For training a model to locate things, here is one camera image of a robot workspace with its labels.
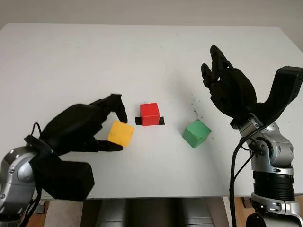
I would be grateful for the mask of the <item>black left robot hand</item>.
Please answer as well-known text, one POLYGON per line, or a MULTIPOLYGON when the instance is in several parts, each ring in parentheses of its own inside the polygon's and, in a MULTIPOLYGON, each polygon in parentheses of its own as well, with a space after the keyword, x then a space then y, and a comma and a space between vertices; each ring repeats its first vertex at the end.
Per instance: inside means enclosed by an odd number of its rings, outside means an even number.
POLYGON ((121 96, 111 94, 88 105, 75 104, 68 107, 45 126, 39 138, 59 156, 68 152, 123 150, 121 145, 95 138, 111 112, 117 115, 120 122, 128 122, 121 96))

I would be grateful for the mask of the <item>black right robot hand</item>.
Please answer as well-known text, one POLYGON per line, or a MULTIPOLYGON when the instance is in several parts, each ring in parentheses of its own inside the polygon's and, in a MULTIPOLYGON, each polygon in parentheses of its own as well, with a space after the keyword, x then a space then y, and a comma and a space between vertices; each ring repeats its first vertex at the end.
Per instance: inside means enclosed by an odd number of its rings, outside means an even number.
POLYGON ((212 67, 202 64, 204 86, 209 89, 214 105, 225 115, 238 121, 257 103, 256 92, 241 70, 232 66, 215 45, 210 48, 212 67))

